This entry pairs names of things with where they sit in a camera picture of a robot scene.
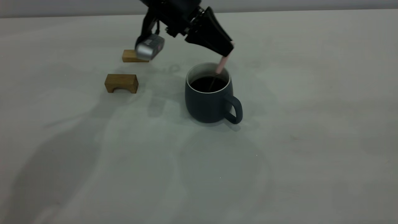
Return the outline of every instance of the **mug rim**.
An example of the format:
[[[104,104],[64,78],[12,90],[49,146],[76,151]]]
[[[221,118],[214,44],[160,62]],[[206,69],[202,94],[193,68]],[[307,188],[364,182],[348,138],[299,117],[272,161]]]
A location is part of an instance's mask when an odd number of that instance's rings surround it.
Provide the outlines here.
[[[220,89],[220,90],[218,90],[218,91],[215,91],[215,92],[201,92],[201,91],[197,91],[196,89],[192,88],[192,86],[191,86],[191,85],[189,84],[189,82],[188,82],[189,74],[190,74],[191,71],[194,70],[196,67],[203,66],[203,65],[217,65],[217,64],[216,64],[216,63],[213,63],[213,62],[205,62],[205,63],[202,63],[202,64],[195,65],[193,68],[191,68],[191,69],[188,71],[188,73],[187,73],[187,78],[185,79],[186,83],[187,83],[188,86],[191,88],[191,90],[193,90],[193,91],[195,91],[195,92],[198,92],[198,93],[202,93],[202,94],[214,94],[214,93],[218,93],[218,92],[223,91],[225,88],[227,88],[227,87],[229,86],[229,84],[231,83],[231,75],[229,74],[228,70],[227,70],[226,68],[224,68],[223,71],[225,71],[226,74],[228,75],[228,82],[227,82],[227,84],[226,84],[222,89]]]

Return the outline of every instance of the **wooden arch block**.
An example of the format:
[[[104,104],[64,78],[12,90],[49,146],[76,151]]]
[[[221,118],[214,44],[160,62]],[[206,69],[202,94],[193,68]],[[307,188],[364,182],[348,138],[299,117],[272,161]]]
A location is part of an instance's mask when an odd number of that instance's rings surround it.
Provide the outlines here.
[[[115,89],[118,88],[127,89],[131,93],[137,93],[137,76],[128,74],[108,74],[105,80],[105,87],[109,93],[113,93]]]

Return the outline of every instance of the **mug handle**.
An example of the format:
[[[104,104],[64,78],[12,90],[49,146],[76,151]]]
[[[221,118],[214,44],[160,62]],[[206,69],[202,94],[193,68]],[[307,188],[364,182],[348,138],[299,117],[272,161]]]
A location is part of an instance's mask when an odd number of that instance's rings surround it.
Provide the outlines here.
[[[231,122],[233,124],[240,123],[242,121],[242,119],[243,119],[242,104],[240,103],[240,101],[236,97],[231,96],[229,94],[226,94],[224,96],[224,99],[227,102],[229,102],[230,104],[232,104],[232,106],[235,108],[235,113],[236,113],[236,117],[235,117],[230,112],[227,112],[225,114],[225,119],[227,119],[229,122]]]

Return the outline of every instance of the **robotic arm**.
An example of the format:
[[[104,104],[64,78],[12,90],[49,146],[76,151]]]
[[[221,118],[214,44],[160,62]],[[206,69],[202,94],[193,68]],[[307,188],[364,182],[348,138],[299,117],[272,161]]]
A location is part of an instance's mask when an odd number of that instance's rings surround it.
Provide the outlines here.
[[[164,39],[159,34],[162,21],[169,35],[188,35],[188,43],[198,44],[226,57],[233,50],[232,39],[223,30],[208,7],[202,9],[201,0],[140,0],[148,6],[135,50],[142,60],[152,60],[163,49]],[[157,24],[157,31],[152,29]]]

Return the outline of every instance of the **pink straw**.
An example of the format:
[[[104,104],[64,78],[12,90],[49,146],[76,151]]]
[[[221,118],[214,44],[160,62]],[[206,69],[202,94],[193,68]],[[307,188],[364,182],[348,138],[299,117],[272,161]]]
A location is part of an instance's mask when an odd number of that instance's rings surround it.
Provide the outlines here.
[[[226,56],[226,57],[223,56],[223,57],[221,58],[221,61],[220,61],[219,65],[217,66],[217,69],[216,69],[216,74],[221,74],[222,70],[223,70],[224,67],[225,67],[226,61],[227,61],[228,58],[229,58],[229,55]]]

